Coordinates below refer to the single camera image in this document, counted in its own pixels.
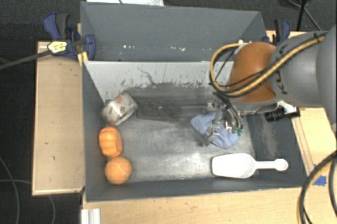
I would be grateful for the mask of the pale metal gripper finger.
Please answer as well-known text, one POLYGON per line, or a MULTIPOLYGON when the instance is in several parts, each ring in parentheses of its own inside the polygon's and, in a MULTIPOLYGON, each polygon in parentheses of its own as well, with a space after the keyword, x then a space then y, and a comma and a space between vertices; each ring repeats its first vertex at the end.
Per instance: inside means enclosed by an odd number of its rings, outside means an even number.
POLYGON ((203 145, 208 146, 211 144, 214 140, 216 140, 220 136, 219 128, 215 126, 210 126, 205 133, 205 136, 203 138, 203 145))
POLYGON ((222 110, 216 111, 215 117, 212 120, 212 130, 219 130, 221 127, 223 127, 222 116, 223 116, 222 110))

